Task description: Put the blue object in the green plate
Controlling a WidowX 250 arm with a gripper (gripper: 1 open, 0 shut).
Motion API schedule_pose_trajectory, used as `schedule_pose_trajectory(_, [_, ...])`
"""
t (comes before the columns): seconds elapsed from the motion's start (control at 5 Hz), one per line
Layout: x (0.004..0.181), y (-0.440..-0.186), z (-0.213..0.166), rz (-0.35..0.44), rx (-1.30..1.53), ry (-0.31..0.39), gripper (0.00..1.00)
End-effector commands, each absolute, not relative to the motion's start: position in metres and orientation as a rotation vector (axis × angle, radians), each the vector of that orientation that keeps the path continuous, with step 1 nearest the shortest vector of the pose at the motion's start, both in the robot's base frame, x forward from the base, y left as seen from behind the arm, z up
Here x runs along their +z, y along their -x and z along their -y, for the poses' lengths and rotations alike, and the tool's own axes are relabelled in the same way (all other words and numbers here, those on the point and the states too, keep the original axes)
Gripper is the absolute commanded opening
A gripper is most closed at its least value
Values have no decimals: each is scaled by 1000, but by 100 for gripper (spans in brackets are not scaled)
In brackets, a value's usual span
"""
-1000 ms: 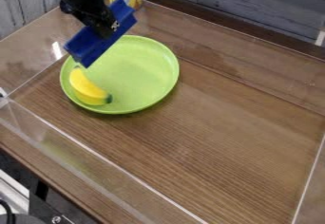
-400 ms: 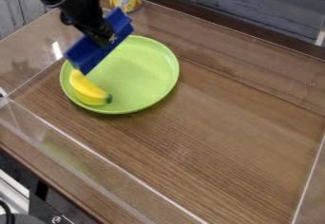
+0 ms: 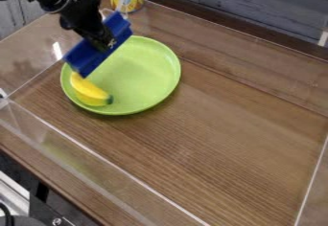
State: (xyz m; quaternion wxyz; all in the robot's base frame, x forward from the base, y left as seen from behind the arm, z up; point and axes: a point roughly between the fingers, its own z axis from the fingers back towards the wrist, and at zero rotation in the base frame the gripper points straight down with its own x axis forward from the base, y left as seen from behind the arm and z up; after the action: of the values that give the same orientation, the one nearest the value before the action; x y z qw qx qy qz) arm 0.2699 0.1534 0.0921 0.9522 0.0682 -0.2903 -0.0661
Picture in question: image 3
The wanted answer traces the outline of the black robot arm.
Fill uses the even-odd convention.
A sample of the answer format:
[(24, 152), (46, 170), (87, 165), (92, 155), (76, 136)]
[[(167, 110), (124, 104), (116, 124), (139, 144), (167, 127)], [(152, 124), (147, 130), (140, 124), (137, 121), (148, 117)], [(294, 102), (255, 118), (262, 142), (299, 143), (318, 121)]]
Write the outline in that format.
[(101, 0), (26, 0), (36, 1), (41, 9), (58, 15), (64, 30), (72, 30), (91, 45), (104, 52), (116, 42), (112, 31), (103, 23), (99, 7)]

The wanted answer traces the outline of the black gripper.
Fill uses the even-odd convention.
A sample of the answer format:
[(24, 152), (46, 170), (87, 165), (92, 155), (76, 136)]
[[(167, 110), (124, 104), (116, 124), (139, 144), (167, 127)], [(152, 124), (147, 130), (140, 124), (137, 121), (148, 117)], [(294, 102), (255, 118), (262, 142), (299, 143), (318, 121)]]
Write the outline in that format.
[(60, 14), (60, 26), (75, 30), (100, 51), (109, 50), (116, 38), (101, 22), (99, 13), (100, 0), (46, 0), (42, 9)]

